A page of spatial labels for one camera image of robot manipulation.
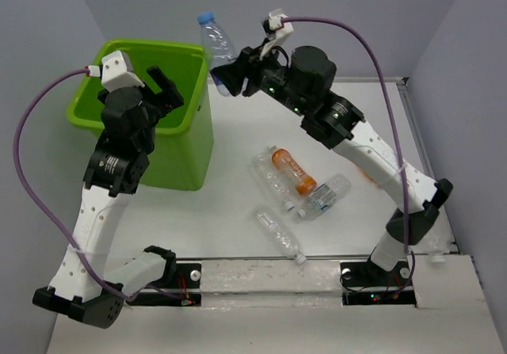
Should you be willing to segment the blue cap water bottle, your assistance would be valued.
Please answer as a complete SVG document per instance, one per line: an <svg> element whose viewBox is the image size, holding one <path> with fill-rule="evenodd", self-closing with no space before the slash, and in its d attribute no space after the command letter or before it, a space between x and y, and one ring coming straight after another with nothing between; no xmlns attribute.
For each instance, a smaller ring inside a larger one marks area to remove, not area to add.
<svg viewBox="0 0 507 354"><path fill-rule="evenodd" d="M231 38L225 30L218 24L213 12L205 12L197 17L200 26L200 40L203 46L208 69L212 80L224 97L231 94L226 86L212 73L212 69L233 62L238 54L232 43Z"/></svg>

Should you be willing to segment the clear bottle blue label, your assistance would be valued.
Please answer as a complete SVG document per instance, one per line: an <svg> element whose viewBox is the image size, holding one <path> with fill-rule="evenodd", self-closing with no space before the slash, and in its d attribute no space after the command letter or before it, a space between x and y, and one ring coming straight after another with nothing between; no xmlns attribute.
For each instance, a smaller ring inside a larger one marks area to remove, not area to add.
<svg viewBox="0 0 507 354"><path fill-rule="evenodd" d="M312 191L304 199L296 214L304 220L317 219L343 199L351 186L350 180L345 175L337 173Z"/></svg>

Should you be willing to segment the clear bottle front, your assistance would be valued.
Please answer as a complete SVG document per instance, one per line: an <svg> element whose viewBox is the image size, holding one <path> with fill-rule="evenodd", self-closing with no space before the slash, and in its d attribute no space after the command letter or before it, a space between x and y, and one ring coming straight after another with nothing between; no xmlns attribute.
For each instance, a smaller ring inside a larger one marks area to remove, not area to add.
<svg viewBox="0 0 507 354"><path fill-rule="evenodd" d="M303 265L307 261L298 238L275 211L265 204L259 204L255 207L253 216L284 257L293 260L297 265Z"/></svg>

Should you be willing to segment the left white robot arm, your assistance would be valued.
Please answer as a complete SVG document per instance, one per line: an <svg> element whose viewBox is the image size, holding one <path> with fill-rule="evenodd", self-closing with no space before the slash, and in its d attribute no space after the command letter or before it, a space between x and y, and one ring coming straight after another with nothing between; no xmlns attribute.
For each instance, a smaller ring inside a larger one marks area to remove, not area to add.
<svg viewBox="0 0 507 354"><path fill-rule="evenodd" d="M97 328L107 329L124 303L145 287L165 287L177 272L173 251L148 246L121 268L104 274L112 240L140 180L150 165L158 122L183 104L176 85L157 66L147 74L153 91L130 70L100 67L98 100L103 129L83 177L82 201L63 261L46 287L35 291L34 305Z"/></svg>

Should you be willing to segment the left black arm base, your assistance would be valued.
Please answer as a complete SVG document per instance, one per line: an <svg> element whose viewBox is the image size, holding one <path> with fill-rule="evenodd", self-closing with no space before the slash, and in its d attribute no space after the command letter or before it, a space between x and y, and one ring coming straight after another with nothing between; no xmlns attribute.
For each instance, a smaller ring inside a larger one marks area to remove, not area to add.
<svg viewBox="0 0 507 354"><path fill-rule="evenodd" d="M202 265L196 261L179 261L169 278L153 282L154 288L142 290L129 306L194 307L201 305Z"/></svg>

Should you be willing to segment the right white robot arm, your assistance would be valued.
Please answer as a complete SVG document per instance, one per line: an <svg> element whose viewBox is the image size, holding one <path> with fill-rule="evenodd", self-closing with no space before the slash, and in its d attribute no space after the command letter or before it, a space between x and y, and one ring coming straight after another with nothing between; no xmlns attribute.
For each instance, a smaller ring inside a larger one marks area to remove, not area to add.
<svg viewBox="0 0 507 354"><path fill-rule="evenodd" d="M406 246L418 244L433 227L452 183L433 180L400 159L352 102L332 92L336 66L317 47L298 47L286 65L275 53L262 56L247 47L211 73L234 97L262 91L301 116L309 136L362 169L395 202L398 208L364 266L371 283L389 280Z"/></svg>

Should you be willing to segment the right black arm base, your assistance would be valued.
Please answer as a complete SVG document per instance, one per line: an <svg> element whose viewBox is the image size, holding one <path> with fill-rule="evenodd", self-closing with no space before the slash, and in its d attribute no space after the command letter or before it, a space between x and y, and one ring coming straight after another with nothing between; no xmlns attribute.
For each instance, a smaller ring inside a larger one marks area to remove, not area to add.
<svg viewBox="0 0 507 354"><path fill-rule="evenodd" d="M399 261L389 272L377 270L366 261L344 261L340 265L343 306L416 306L412 284L407 283L407 261Z"/></svg>

